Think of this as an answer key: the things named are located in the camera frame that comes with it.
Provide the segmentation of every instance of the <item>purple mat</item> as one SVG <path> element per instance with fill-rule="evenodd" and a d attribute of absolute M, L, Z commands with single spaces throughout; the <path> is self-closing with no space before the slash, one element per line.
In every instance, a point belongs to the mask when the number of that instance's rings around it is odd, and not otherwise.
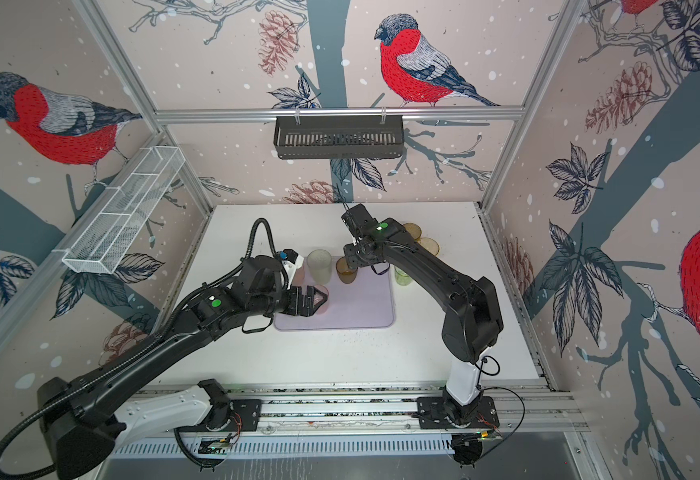
<path fill-rule="evenodd" d="M 385 328 L 393 324 L 393 298 L 390 270 L 383 275 L 372 272 L 370 266 L 358 269 L 353 283 L 342 283 L 335 264 L 341 257 L 332 257 L 332 279 L 328 282 L 328 308 L 313 316 L 276 314 L 278 330 L 340 330 Z M 305 281 L 301 286 L 315 285 L 310 269 L 305 266 Z"/>

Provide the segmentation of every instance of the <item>black cable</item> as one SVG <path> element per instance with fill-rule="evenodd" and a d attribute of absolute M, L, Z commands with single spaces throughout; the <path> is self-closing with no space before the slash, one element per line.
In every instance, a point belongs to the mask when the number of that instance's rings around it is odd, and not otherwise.
<path fill-rule="evenodd" d="M 520 395 L 518 395 L 516 392 L 513 392 L 513 391 L 510 390 L 510 389 L 506 389 L 506 388 L 504 388 L 503 386 L 490 386 L 490 387 L 485 388 L 484 390 L 506 390 L 506 391 L 512 393 L 513 395 L 515 395 L 516 397 L 518 397 L 518 399 L 520 400 L 520 404 L 521 404 L 521 406 L 524 408 L 524 412 L 520 415 L 520 421 L 518 422 L 518 425 L 516 425 L 515 428 L 513 428 L 513 431 L 510 432 L 507 436 L 502 437 L 502 439 L 499 440 L 499 443 L 498 443 L 495 447 L 493 447 L 491 450 L 489 450 L 488 452 L 486 452 L 485 454 L 483 454 L 482 456 L 480 456 L 480 458 L 479 458 L 478 460 L 481 460 L 483 457 L 485 457 L 485 456 L 487 456 L 488 454 L 492 453 L 494 450 L 496 450 L 497 448 L 499 448 L 500 445 L 502 445 L 503 443 L 505 443 L 505 442 L 508 440 L 509 437 L 513 436 L 513 434 L 514 434 L 514 433 L 518 430 L 518 428 L 520 427 L 520 424 L 524 422 L 524 418 L 526 418 L 526 404 L 524 403 L 524 400 L 523 400 L 522 398 L 520 398 Z"/>
<path fill-rule="evenodd" d="M 198 458 L 197 456 L 194 456 L 190 449 L 182 441 L 182 437 L 180 436 L 180 430 L 178 428 L 174 428 L 174 439 L 176 440 L 176 444 L 180 447 L 182 454 L 184 454 L 184 456 L 186 456 L 187 459 L 190 460 L 192 463 L 201 467 L 201 471 L 204 468 L 210 468 L 213 471 L 216 466 L 225 461 L 224 458 Z"/>

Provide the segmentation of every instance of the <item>pine cone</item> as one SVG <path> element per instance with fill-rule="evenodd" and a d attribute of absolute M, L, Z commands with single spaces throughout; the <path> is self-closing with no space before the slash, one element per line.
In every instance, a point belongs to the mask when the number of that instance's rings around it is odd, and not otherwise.
<path fill-rule="evenodd" d="M 334 189 L 320 180 L 312 180 L 301 187 L 293 184 L 288 189 L 288 197 L 283 197 L 283 201 L 289 204 L 333 204 Z"/>
<path fill-rule="evenodd" d="M 145 337 L 147 337 L 147 333 L 130 322 L 119 324 L 110 332 L 102 344 L 100 365 L 112 362 L 125 351 L 144 340 Z"/>
<path fill-rule="evenodd" d="M 645 62 L 636 62 L 632 68 L 623 70 L 614 79 L 603 96 L 595 100 L 593 110 L 585 115 L 585 131 L 595 128 L 598 134 L 618 124 L 633 121 L 638 110 L 649 101 L 651 93 L 651 67 Z"/>
<path fill-rule="evenodd" d="M 286 14 L 271 10 L 259 24 L 259 67 L 272 76 L 276 68 L 283 71 L 297 51 L 297 26 Z"/>
<path fill-rule="evenodd" d="M 534 283 L 534 268 L 531 265 L 531 257 L 518 244 L 518 237 L 504 239 L 504 255 L 508 258 L 510 271 L 513 272 L 515 282 L 521 295 L 528 296 L 527 290 Z"/>

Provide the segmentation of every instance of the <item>bird head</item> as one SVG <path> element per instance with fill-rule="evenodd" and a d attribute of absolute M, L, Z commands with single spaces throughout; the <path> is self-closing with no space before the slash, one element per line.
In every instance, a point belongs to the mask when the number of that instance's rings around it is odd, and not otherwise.
<path fill-rule="evenodd" d="M 28 85 L 25 77 L 16 73 L 0 72 L 0 119 L 18 121 L 17 109 L 14 107 L 14 94 L 20 88 Z"/>
<path fill-rule="evenodd" d="M 389 47 L 399 33 L 409 28 L 419 28 L 413 16 L 407 13 L 392 14 L 379 24 L 377 33 L 374 34 L 374 40 L 380 40 L 384 46 Z"/>

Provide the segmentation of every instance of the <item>white table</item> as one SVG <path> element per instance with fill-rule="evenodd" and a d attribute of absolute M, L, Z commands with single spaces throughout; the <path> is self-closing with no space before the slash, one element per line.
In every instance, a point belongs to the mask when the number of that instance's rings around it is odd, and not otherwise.
<path fill-rule="evenodd" d="M 402 224 L 416 223 L 422 227 L 423 236 L 441 245 L 438 257 L 443 262 L 475 279 L 486 276 L 496 285 L 504 330 L 491 350 L 502 365 L 499 376 L 493 379 L 537 379 L 473 204 L 368 204 L 367 208 L 379 221 L 392 217 Z M 340 218 L 343 212 L 340 204 L 218 206 L 180 298 L 239 263 L 246 252 L 251 225 L 260 216 L 268 219 L 277 250 L 293 248 L 307 256 L 323 248 L 332 255 L 342 255 L 342 247 L 352 242 Z M 270 254 L 264 230 L 260 226 L 254 255 Z M 209 378 L 227 385 L 268 388 L 444 384 L 451 353 L 441 340 L 443 311 L 418 284 L 392 284 L 395 322 L 389 328 L 280 332 L 271 327 L 248 335 L 237 329 L 179 361 L 151 385 L 187 385 Z M 264 317 L 252 317 L 246 328 L 262 325 L 266 325 Z"/>

